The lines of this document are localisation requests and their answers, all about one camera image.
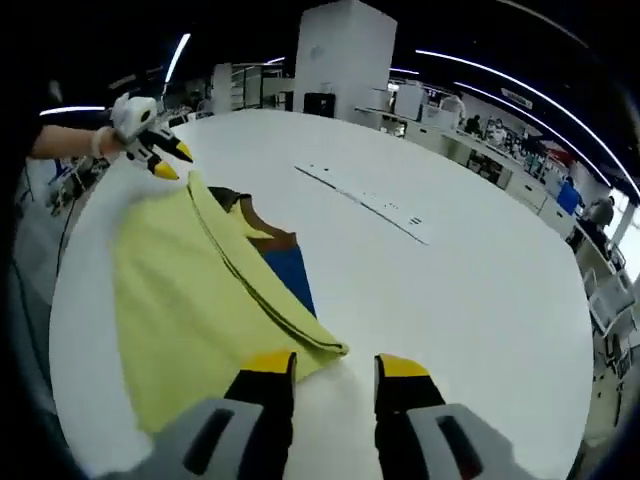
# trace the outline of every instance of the yellow shirt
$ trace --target yellow shirt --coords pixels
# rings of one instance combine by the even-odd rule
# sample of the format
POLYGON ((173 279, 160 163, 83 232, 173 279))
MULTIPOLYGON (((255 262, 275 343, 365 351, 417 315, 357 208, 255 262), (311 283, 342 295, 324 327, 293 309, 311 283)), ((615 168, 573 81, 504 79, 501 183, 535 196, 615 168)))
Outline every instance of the yellow shirt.
POLYGON ((235 220, 235 222, 240 226, 242 230, 242 235, 247 238, 261 238, 261 239, 272 239, 273 237, 266 232, 262 232, 258 229, 253 228, 249 225, 249 222, 244 218, 242 214, 242 207, 240 206, 240 202, 236 202, 231 206, 231 210, 229 210, 229 215, 235 220))
POLYGON ((284 286, 197 172, 187 188, 128 212, 114 248, 124 378, 140 427, 161 430, 222 397, 250 357, 298 352, 297 379, 348 347, 284 286))

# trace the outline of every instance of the human arm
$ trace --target human arm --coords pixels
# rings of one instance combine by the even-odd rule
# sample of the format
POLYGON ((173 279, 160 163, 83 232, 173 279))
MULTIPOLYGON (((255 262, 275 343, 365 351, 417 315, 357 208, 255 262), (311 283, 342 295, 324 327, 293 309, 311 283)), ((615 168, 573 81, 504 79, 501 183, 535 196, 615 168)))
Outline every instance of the human arm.
POLYGON ((607 222, 605 223, 605 226, 609 226, 611 225, 611 222, 613 222, 613 218, 615 217, 615 212, 613 211, 613 205, 609 202, 607 202, 607 222))
MULTIPOLYGON (((94 130, 45 125, 36 138, 29 156, 36 159, 49 159, 92 155, 91 142, 95 133, 94 130)), ((103 133, 99 145, 102 155, 110 155, 123 148, 113 128, 103 133)))
POLYGON ((460 119, 465 120, 467 118, 467 108, 464 106, 464 102, 460 100, 460 119))

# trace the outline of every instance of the laboratory room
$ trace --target laboratory room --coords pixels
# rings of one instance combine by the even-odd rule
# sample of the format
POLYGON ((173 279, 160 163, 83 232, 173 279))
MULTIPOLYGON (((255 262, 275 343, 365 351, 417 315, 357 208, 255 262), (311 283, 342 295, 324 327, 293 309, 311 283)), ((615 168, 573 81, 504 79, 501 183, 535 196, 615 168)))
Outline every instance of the laboratory room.
POLYGON ((640 76, 600 3, 38 30, 5 70, 14 478, 638 478, 640 76))

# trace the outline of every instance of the white round table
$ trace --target white round table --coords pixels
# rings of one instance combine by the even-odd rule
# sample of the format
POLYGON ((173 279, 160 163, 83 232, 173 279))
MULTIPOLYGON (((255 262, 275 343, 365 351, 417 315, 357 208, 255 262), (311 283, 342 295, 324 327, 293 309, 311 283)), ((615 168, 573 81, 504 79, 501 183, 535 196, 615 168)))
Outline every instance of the white round table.
MULTIPOLYGON (((382 478, 373 437, 380 352, 428 368, 445 400, 505 435, 531 474, 565 478, 593 362, 581 276, 555 232, 454 162, 342 121, 244 111, 175 132, 208 185, 251 193, 266 221, 297 232, 318 319, 351 346, 297 386, 287 479, 382 478), (429 245, 293 168, 301 163, 326 165, 410 208, 427 224, 429 245)), ((183 185, 119 160, 62 262, 51 378, 64 435, 92 475, 128 469, 151 449, 122 376, 110 241, 132 202, 183 185)))

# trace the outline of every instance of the white cabinet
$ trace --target white cabinet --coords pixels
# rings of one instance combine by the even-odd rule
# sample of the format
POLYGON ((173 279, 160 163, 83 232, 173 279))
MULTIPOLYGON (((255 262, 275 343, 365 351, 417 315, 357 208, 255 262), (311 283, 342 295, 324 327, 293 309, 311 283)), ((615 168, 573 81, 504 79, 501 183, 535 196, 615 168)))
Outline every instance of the white cabinet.
POLYGON ((418 85, 400 85, 396 93, 394 113, 401 117, 417 120, 423 95, 424 90, 418 85))
POLYGON ((516 174, 511 176, 505 192, 535 213, 540 212, 547 198, 546 192, 538 186, 536 180, 533 178, 527 179, 516 174))
POLYGON ((421 126, 419 123, 407 122, 404 139, 440 155, 447 153, 447 138, 440 132, 421 126))
POLYGON ((502 190, 506 189, 512 176, 513 173, 511 173, 511 170, 503 165, 500 176, 498 177, 498 181, 496 182, 496 187, 501 188, 502 190))
POLYGON ((558 232, 563 239, 569 236, 575 225, 573 217, 551 197, 544 202, 539 215, 544 223, 558 232))

